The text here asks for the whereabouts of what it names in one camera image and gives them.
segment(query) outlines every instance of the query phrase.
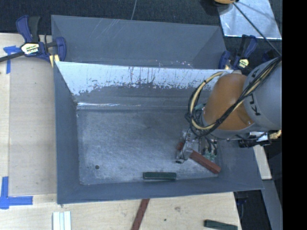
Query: blue clamp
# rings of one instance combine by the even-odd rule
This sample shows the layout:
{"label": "blue clamp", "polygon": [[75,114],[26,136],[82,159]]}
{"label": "blue clamp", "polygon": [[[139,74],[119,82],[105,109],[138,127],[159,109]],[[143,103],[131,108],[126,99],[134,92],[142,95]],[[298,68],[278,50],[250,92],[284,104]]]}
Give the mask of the blue clamp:
{"label": "blue clamp", "polygon": [[57,54],[60,60],[63,61],[66,57],[65,39],[63,37],[57,37],[57,44],[44,44],[43,42],[40,42],[39,36],[37,35],[37,24],[39,19],[40,17],[29,17],[29,15],[24,15],[16,21],[18,33],[24,38],[24,45],[28,43],[34,43],[38,45],[36,47],[36,52],[25,52],[24,56],[40,58],[50,63],[50,53],[48,52],[48,46],[57,46]]}
{"label": "blue clamp", "polygon": [[[4,47],[3,50],[8,55],[10,55],[12,53],[19,53],[19,52],[21,52],[21,49],[16,47],[16,46]],[[7,64],[6,64],[6,74],[9,74],[10,72],[11,72],[11,60],[9,59]]]}
{"label": "blue clamp", "polygon": [[224,51],[220,58],[218,69],[243,69],[245,66],[242,66],[241,60],[248,59],[255,51],[257,44],[258,42],[255,36],[242,35],[240,49],[234,53],[227,50]]}
{"label": "blue clamp", "polygon": [[9,178],[6,176],[2,178],[0,209],[8,209],[10,206],[33,204],[33,196],[8,197],[8,189]]}

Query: clamp handle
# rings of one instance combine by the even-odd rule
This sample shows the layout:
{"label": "clamp handle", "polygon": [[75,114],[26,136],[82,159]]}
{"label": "clamp handle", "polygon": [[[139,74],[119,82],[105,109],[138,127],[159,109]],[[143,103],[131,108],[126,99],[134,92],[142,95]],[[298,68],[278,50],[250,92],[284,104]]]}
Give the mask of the clamp handle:
{"label": "clamp handle", "polygon": [[39,42],[37,34],[37,25],[40,20],[39,16],[24,15],[16,21],[18,33],[23,36],[25,43]]}

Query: brown stick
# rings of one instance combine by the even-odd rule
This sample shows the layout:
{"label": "brown stick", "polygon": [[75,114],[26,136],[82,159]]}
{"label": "brown stick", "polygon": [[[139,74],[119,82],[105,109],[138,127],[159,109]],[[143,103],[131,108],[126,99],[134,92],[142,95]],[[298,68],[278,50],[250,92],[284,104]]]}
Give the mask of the brown stick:
{"label": "brown stick", "polygon": [[221,167],[217,164],[211,162],[209,159],[202,156],[200,153],[193,151],[190,155],[190,158],[193,159],[195,162],[199,163],[203,167],[207,168],[208,170],[212,171],[214,174],[218,174],[221,171]]}
{"label": "brown stick", "polygon": [[148,203],[149,203],[149,198],[142,199],[141,204],[139,206],[139,210],[136,214],[136,217],[134,219],[131,230],[138,230],[140,228],[140,225],[141,225],[141,222],[142,222],[143,217],[145,215],[145,211],[146,211],[146,208],[148,206]]}

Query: black floor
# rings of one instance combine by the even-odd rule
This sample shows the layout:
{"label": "black floor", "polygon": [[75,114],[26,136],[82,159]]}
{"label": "black floor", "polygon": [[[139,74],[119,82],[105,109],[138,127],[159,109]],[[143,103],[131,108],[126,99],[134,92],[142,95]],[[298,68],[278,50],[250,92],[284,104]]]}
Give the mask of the black floor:
{"label": "black floor", "polygon": [[[281,35],[283,35],[283,0],[269,0]],[[189,23],[220,25],[217,7],[211,0],[0,0],[0,32],[16,33],[16,20],[28,14],[40,16],[39,34],[51,34],[52,14],[99,17],[112,19],[131,19],[140,21],[155,21],[168,23]],[[239,48],[240,38],[224,38],[227,50]],[[271,41],[272,45],[282,53],[282,42]],[[251,66],[261,63],[262,55],[271,49],[265,40],[259,40],[258,46],[250,57]],[[281,203],[283,183],[281,168],[281,139],[265,148],[269,164],[273,170],[273,178]],[[242,216],[243,230],[270,230],[260,191],[245,192]]]}

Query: green object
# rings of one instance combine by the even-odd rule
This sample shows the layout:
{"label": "green object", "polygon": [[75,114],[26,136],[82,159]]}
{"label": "green object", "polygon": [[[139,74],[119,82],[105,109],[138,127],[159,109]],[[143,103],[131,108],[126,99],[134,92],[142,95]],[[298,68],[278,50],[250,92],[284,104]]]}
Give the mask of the green object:
{"label": "green object", "polygon": [[217,229],[217,230],[237,230],[238,227],[227,223],[218,222],[215,220],[205,220],[204,227]]}
{"label": "green object", "polygon": [[143,179],[147,180],[175,180],[176,177],[174,172],[143,172]]}

